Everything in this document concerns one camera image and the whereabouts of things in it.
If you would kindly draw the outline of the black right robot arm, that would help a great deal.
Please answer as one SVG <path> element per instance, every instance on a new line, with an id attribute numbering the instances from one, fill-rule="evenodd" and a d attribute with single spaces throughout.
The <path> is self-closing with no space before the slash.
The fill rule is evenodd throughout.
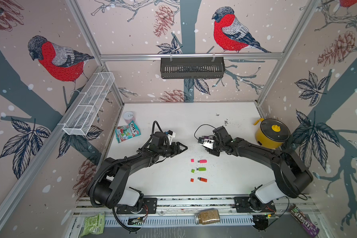
<path id="1" fill-rule="evenodd" d="M 213 135 L 199 137 L 198 143 L 212 155 L 220 156 L 221 152 L 225 152 L 271 168 L 275 179 L 256 187 L 249 195 L 249 204 L 253 211 L 263 210 L 277 198 L 297 198 L 313 182 L 313 175 L 291 149 L 268 149 L 243 138 L 232 138 L 224 127 L 213 129 Z"/>

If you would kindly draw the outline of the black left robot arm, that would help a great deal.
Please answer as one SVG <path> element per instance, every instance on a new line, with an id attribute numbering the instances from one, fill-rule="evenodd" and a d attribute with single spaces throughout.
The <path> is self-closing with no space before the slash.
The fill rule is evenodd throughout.
<path id="1" fill-rule="evenodd" d="M 144 194 L 135 188 L 126 187 L 129 176 L 159 163 L 161 157 L 172 158 L 188 150 L 180 142 L 171 142 L 170 133 L 171 131 L 153 133 L 133 156 L 118 160 L 111 157 L 105 159 L 87 187 L 91 205 L 109 209 L 126 206 L 132 212 L 141 211 Z"/>

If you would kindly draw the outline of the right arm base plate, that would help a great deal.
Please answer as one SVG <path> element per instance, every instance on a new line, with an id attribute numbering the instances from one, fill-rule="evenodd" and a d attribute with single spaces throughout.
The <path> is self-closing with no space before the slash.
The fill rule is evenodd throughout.
<path id="1" fill-rule="evenodd" d="M 273 201 L 263 204 L 258 199 L 248 196 L 234 197 L 234 208 L 237 213 L 276 213 Z"/>

